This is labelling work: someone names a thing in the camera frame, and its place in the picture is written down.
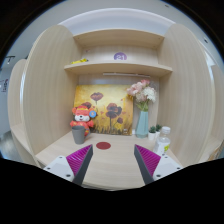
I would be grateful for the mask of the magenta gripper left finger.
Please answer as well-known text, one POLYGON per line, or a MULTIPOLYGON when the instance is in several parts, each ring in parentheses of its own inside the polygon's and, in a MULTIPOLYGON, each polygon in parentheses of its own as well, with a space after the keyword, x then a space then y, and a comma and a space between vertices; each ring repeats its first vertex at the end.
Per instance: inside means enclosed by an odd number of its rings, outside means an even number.
POLYGON ((85 146, 66 157, 74 174, 73 183, 81 186, 93 156, 93 145, 85 146))

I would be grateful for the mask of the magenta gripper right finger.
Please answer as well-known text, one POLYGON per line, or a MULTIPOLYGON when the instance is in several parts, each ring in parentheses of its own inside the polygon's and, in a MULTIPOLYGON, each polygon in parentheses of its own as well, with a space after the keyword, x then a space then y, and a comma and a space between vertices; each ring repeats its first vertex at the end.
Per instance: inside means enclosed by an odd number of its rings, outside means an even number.
POLYGON ((152 183, 154 181, 153 174, 160 162, 161 157, 140 145, 134 146, 134 155, 144 183, 152 183))

